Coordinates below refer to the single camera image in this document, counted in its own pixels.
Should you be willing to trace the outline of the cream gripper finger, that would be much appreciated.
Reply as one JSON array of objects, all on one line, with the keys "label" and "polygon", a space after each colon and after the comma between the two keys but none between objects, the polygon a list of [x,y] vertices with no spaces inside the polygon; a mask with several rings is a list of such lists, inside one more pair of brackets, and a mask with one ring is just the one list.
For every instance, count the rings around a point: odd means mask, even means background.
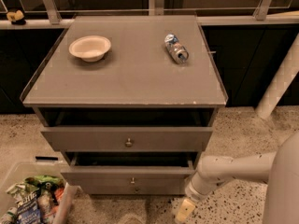
[{"label": "cream gripper finger", "polygon": [[194,209],[195,203],[189,198],[184,198],[179,206],[178,212],[175,214],[175,222],[182,224]]}]

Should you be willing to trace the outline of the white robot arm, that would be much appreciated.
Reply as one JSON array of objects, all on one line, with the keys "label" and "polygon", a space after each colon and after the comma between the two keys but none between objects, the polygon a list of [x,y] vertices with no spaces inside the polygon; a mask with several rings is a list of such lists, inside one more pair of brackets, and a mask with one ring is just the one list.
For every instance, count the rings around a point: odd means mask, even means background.
[{"label": "white robot arm", "polygon": [[299,39],[257,107],[219,110],[176,224],[299,224],[299,109],[278,102],[298,76]]}]

